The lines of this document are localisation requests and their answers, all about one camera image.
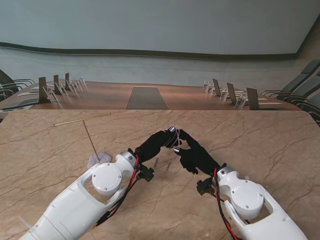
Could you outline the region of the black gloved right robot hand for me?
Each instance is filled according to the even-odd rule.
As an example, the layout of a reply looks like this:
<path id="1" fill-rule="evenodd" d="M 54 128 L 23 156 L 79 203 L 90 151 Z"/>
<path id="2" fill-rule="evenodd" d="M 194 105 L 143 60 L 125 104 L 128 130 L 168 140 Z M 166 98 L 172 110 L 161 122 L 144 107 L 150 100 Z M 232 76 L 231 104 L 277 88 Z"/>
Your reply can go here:
<path id="1" fill-rule="evenodd" d="M 179 139 L 186 141 L 189 148 L 175 147 L 173 151 L 180 156 L 180 163 L 188 172 L 197 175 L 200 170 L 207 175 L 212 175 L 215 169 L 218 170 L 221 167 L 204 147 L 182 129 L 179 130 Z"/>

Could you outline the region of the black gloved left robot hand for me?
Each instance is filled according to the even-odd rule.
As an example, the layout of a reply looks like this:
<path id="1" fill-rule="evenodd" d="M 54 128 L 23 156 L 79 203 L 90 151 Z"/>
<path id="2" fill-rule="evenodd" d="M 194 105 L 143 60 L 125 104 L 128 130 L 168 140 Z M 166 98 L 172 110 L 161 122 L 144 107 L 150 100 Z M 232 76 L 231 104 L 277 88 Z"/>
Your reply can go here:
<path id="1" fill-rule="evenodd" d="M 162 147 L 172 149 L 181 144 L 179 133 L 180 131 L 174 126 L 167 130 L 160 130 L 137 147 L 134 154 L 138 156 L 140 163 L 146 162 L 159 154 Z"/>

